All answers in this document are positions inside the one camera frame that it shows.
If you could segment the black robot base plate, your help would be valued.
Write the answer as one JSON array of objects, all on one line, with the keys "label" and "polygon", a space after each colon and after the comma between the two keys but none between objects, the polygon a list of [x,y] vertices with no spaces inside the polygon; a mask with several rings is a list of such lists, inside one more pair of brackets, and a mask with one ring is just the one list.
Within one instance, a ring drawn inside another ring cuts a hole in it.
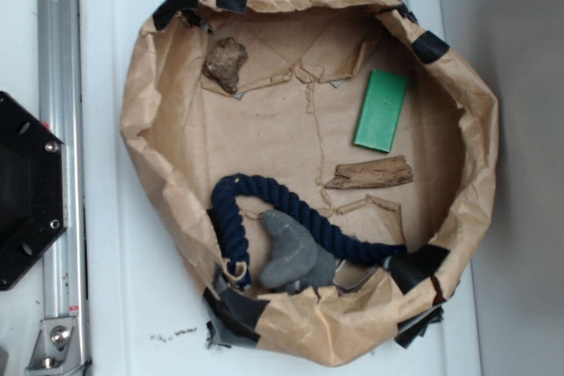
[{"label": "black robot base plate", "polygon": [[1,93],[1,290],[12,289],[66,228],[64,143]]}]

